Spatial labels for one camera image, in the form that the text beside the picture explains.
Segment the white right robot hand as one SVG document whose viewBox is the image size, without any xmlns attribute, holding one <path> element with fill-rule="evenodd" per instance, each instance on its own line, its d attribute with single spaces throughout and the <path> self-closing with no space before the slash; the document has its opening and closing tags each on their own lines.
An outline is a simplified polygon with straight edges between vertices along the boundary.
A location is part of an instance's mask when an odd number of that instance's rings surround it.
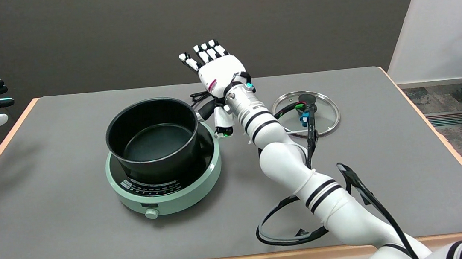
<svg viewBox="0 0 462 259">
<path fill-rule="evenodd" d="M 187 52 L 179 55 L 180 61 L 197 73 L 205 92 L 192 95 L 192 107 L 210 97 L 196 112 L 200 121 L 206 121 L 211 115 L 215 120 L 216 137 L 224 138 L 233 135 L 234 116 L 225 102 L 230 88 L 238 84 L 252 86 L 251 76 L 240 60 L 229 54 L 215 39 L 193 47 L 201 61 L 197 61 Z"/>
</svg>

